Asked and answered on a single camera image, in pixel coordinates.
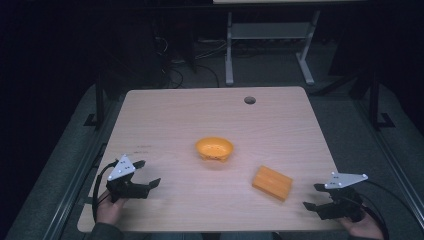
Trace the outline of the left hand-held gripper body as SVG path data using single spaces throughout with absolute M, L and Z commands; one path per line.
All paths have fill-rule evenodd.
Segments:
M 148 190 L 148 184 L 136 184 L 132 182 L 132 177 L 138 169 L 141 168 L 134 168 L 132 160 L 126 154 L 122 155 L 117 161 L 106 183 L 106 187 L 112 197 L 112 202 L 124 198 L 147 198 L 150 191 Z

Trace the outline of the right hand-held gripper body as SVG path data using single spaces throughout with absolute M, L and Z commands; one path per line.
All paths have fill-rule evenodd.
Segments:
M 363 219 L 363 201 L 356 190 L 354 184 L 368 179 L 366 174 L 348 174 L 332 172 L 330 179 L 323 183 L 330 195 L 331 203 L 319 205 L 321 211 L 318 216 L 322 220 L 349 218 L 352 222 L 359 222 Z

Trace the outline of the orange rectangular block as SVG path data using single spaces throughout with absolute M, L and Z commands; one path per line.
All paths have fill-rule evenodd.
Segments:
M 280 201 L 285 201 L 292 189 L 293 179 L 264 165 L 254 176 L 252 186 Z

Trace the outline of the orange plastic bowl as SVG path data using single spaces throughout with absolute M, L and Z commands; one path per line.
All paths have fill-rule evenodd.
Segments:
M 205 137 L 198 140 L 195 148 L 202 160 L 226 162 L 234 150 L 233 144 L 221 137 Z

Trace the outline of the person's left hand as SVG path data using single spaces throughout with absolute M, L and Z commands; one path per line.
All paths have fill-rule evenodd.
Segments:
M 112 202 L 110 192 L 106 190 L 99 197 L 95 222 L 116 225 L 126 202 L 127 199 L 118 199 L 116 202 Z

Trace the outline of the person's right hand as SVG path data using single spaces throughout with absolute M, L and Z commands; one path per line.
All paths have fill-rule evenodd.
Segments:
M 340 218 L 338 222 L 348 232 L 348 240 L 384 240 L 381 229 L 368 213 L 359 222 L 352 222 L 349 218 Z

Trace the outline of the black metal stand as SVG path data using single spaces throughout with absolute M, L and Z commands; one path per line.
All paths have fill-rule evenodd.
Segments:
M 95 112 L 87 116 L 84 125 L 94 127 L 98 130 L 105 118 L 105 106 L 104 106 L 104 88 L 103 88 L 103 77 L 98 74 L 95 81 Z
M 380 131 L 382 128 L 394 128 L 395 124 L 387 113 L 379 112 L 379 79 L 377 72 L 374 71 L 370 83 L 369 93 L 369 120 L 372 127 L 376 131 Z

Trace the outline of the grey metal floor rail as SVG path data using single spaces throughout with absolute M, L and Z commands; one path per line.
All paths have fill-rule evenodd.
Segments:
M 400 188 L 407 206 L 424 229 L 424 136 L 404 114 L 396 99 L 389 99 L 371 114 L 371 102 L 355 101 L 361 117 Z
M 45 167 L 43 186 L 54 194 L 55 207 L 42 240 L 60 240 L 74 206 L 85 200 L 93 184 L 95 165 L 110 138 L 121 109 L 120 101 L 94 103 L 85 109 L 78 108 L 60 139 L 53 159 Z

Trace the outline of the white metal desk frame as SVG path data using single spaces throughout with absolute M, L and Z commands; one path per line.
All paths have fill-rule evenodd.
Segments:
M 307 55 L 312 43 L 320 10 L 316 10 L 309 22 L 285 23 L 234 23 L 232 13 L 227 15 L 226 55 L 225 55 L 225 83 L 234 84 L 232 44 L 235 40 L 295 40 L 303 39 L 304 47 L 296 53 L 296 59 L 303 78 L 307 85 L 314 85 L 315 81 L 307 63 Z

